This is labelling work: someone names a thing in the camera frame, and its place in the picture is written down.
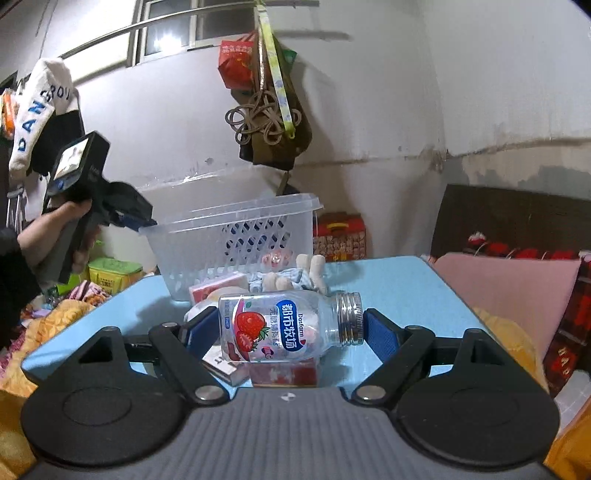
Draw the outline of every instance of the plastic basket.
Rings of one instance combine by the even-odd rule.
[[[264,255],[276,249],[312,254],[312,215],[322,208],[311,194],[287,195],[194,210],[140,229],[152,248],[174,300],[189,287],[232,271],[265,271]]]

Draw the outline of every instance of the tabletop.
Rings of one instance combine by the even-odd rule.
[[[462,337],[468,328],[484,328],[435,271],[417,257],[329,263],[325,276],[331,292],[357,291],[364,309],[377,309],[401,327],[422,325],[446,337]],[[22,369],[39,383],[101,328],[117,326],[124,335],[145,334],[163,322],[182,323],[190,307],[189,302],[171,299],[162,277],[144,278],[39,347],[23,361]],[[350,394],[380,365],[366,343],[334,348],[322,360],[320,383],[343,387]],[[142,364],[132,367],[146,372]],[[433,367],[431,374],[448,369]]]

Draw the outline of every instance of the wooden headboard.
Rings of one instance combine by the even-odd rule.
[[[521,190],[448,185],[431,255],[461,252],[468,237],[544,250],[591,250],[591,200]]]

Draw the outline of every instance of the plaid blanket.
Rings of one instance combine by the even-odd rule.
[[[481,233],[476,233],[468,239],[464,252],[504,258],[581,259],[579,277],[543,362],[550,393],[555,397],[573,374],[579,358],[589,348],[587,342],[591,339],[591,252],[548,252],[537,248],[511,248],[507,244],[489,242]]]

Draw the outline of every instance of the hand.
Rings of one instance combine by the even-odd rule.
[[[91,200],[82,203],[66,202],[53,212],[46,213],[37,218],[31,225],[25,228],[18,236],[18,244],[27,265],[33,269],[51,252],[57,243],[60,233],[68,222],[84,217],[90,210]],[[90,232],[83,240],[81,250],[74,252],[72,271],[81,273],[88,263],[89,250],[96,241],[100,232]]]

